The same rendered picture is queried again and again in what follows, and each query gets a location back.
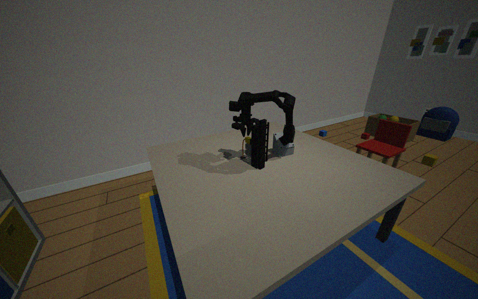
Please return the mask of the yellow plug with cord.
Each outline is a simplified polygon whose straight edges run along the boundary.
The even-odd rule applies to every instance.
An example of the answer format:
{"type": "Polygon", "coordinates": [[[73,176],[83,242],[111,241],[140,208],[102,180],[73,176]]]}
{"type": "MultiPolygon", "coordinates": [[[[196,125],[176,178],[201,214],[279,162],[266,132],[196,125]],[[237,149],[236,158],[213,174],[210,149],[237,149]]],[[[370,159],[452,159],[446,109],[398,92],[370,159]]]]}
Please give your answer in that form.
{"type": "MultiPolygon", "coordinates": [[[[251,138],[250,137],[245,137],[245,143],[248,143],[251,145],[251,138]]],[[[244,146],[244,140],[242,142],[242,157],[244,157],[244,150],[243,150],[243,146],[244,146]]]]}

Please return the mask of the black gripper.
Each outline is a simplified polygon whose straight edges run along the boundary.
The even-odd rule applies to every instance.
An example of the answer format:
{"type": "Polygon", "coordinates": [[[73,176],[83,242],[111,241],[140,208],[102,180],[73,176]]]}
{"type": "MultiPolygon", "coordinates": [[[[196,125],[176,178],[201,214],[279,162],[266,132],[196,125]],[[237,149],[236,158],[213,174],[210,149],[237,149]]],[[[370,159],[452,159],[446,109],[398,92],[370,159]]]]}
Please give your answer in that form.
{"type": "Polygon", "coordinates": [[[259,123],[259,120],[256,118],[250,118],[252,116],[251,113],[241,113],[241,123],[235,122],[232,124],[232,128],[240,130],[242,133],[242,136],[245,137],[246,133],[246,128],[245,125],[247,126],[247,136],[249,136],[251,132],[251,126],[259,123]]]}

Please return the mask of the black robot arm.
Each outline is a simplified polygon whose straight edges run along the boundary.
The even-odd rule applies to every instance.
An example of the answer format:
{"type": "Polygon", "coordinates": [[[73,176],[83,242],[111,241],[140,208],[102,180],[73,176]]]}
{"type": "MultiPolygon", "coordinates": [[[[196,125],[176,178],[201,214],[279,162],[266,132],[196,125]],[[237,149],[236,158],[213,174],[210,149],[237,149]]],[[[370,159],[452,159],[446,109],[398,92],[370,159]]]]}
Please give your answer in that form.
{"type": "Polygon", "coordinates": [[[251,106],[253,106],[254,103],[275,102],[286,114],[286,124],[284,125],[283,136],[279,138],[280,142],[285,146],[288,143],[293,143],[295,136],[295,126],[293,125],[293,108],[295,100],[296,98],[294,96],[278,90],[256,94],[242,92],[237,102],[229,102],[229,111],[239,112],[241,110],[242,113],[250,113],[251,106]],[[279,97],[284,97],[284,102],[282,102],[279,97]]]}

